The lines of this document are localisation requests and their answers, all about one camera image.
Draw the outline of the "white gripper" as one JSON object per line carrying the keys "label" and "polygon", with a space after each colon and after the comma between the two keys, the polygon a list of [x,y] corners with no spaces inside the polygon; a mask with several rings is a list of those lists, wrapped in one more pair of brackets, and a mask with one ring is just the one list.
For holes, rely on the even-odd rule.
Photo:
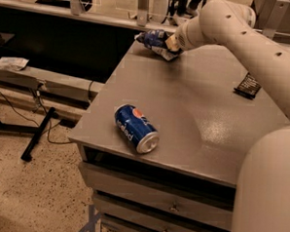
{"label": "white gripper", "polygon": [[192,50],[196,47],[196,32],[196,26],[191,23],[183,23],[181,26],[177,27],[176,31],[171,36],[166,38],[165,43],[169,50],[174,53],[179,50]]}

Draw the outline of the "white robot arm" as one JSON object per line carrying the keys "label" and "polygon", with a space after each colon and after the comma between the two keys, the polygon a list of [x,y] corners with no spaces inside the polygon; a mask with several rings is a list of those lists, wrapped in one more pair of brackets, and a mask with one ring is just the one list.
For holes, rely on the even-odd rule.
{"label": "white robot arm", "polygon": [[267,132],[239,167],[231,232],[290,232],[290,51],[253,29],[248,6],[212,0],[167,39],[170,50],[222,45],[263,87]]}

